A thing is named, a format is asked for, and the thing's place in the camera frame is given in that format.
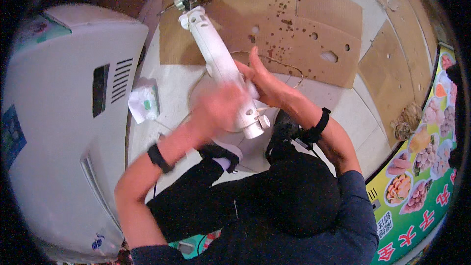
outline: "black pants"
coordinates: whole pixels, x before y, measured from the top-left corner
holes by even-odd
[[[270,164],[268,171],[211,186],[223,169],[203,159],[147,206],[168,242],[213,232],[243,216],[262,217],[297,237],[332,227],[340,191],[327,165],[288,143],[272,150]]]

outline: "black strap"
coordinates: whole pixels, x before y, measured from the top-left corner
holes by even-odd
[[[153,144],[149,147],[149,150],[147,151],[147,154],[149,155],[150,161],[154,165],[158,165],[159,168],[162,169],[164,174],[170,173],[175,166],[170,166],[167,164],[165,159],[162,157],[160,154],[159,148],[157,147],[157,144]]]
[[[321,139],[321,133],[326,128],[327,122],[329,122],[329,114],[331,111],[327,108],[322,108],[322,117],[319,123],[315,127],[311,127],[309,130],[304,131],[301,135],[301,140],[304,143],[316,143]]]

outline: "poster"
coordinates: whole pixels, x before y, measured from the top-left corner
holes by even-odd
[[[371,264],[392,264],[419,244],[449,207],[456,170],[448,165],[456,148],[456,85],[446,75],[455,54],[440,47],[432,90],[421,123],[366,186],[380,238]]]

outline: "white tile floor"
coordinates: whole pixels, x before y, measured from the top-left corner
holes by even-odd
[[[386,13],[376,0],[352,0],[363,8],[363,33],[361,57],[366,53],[378,33],[381,25],[387,18]],[[157,83],[161,114],[156,121],[145,121],[136,125],[131,123],[129,162],[132,162],[141,152],[156,141],[160,134],[167,134],[177,127],[189,113],[189,92],[197,80],[204,73],[203,66],[161,65],[159,60],[159,30],[154,38],[143,64],[141,77]],[[299,78],[277,74],[280,80],[294,86]],[[391,148],[384,134],[379,113],[374,105],[366,86],[357,74],[353,89],[345,89],[327,85],[313,80],[304,80],[298,87],[304,95],[321,107],[332,110],[332,117],[336,119],[349,134],[355,146],[363,174],[368,177],[389,156]],[[271,122],[274,121],[277,109],[268,109],[264,113]],[[242,133],[232,133],[220,138],[222,142],[238,145],[244,153],[239,173],[224,174],[218,182],[228,181],[250,176],[254,172],[267,170],[269,165],[263,156],[268,145],[271,131],[252,140],[244,139]],[[299,151],[304,151],[295,144]],[[156,193],[174,182],[181,174],[198,163],[201,157],[196,151],[191,151],[186,158],[177,164],[175,172],[164,176],[156,186]],[[328,163],[333,173],[332,164]],[[154,193],[152,188],[147,200]]]

